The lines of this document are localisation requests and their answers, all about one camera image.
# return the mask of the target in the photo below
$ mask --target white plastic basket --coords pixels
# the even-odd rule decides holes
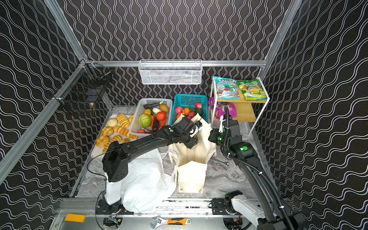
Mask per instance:
[[[171,124],[171,110],[173,108],[173,101],[170,99],[165,98],[143,98],[139,100],[137,108],[134,113],[134,117],[132,120],[132,124],[129,126],[129,132],[130,134],[137,135],[137,136],[148,136],[149,133],[138,133],[138,130],[141,130],[142,127],[139,125],[139,117],[143,114],[143,112],[146,110],[143,105],[144,104],[151,104],[151,103],[159,103],[162,102],[163,104],[167,105],[169,108],[169,112],[166,113],[166,125]]]

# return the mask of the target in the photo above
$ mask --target white wire basket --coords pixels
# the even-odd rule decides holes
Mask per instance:
[[[202,83],[202,60],[140,60],[138,70],[146,85]]]

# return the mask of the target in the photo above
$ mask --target yellow block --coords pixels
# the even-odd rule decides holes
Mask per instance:
[[[77,214],[68,214],[67,217],[65,217],[66,221],[73,221],[80,223],[83,223],[85,219],[86,219],[85,215],[77,215]]]

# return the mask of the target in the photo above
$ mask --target candy bag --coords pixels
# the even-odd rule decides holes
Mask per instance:
[[[236,80],[230,78],[215,77],[217,96],[219,99],[240,99]]]

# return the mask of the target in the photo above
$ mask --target wooden shelf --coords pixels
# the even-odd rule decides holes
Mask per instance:
[[[237,85],[238,93],[240,99],[237,100],[229,100],[229,99],[220,99],[218,98],[218,102],[233,102],[233,103],[266,103],[266,100],[246,100],[244,94],[241,92],[239,86]]]
[[[234,120],[239,122],[255,122],[256,118],[253,112],[252,104],[250,102],[234,102],[234,105],[238,114],[238,117],[233,118]]]

